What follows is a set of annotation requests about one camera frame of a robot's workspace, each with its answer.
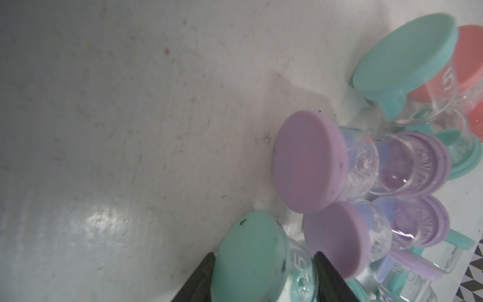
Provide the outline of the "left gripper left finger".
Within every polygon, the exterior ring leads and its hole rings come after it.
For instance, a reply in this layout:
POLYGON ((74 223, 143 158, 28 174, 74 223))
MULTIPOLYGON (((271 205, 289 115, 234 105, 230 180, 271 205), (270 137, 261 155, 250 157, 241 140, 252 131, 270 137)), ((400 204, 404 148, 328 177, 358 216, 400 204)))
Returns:
POLYGON ((209 252, 171 302, 211 302, 211 281, 216 255, 209 252))

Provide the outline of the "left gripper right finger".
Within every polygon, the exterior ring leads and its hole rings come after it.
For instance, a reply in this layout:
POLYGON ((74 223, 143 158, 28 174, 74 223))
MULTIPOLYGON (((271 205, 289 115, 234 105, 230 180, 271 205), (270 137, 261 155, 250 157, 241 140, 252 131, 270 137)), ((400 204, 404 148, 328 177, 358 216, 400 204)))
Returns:
POLYGON ((318 302, 359 302, 347 283, 322 252, 314 255, 318 273, 318 302))

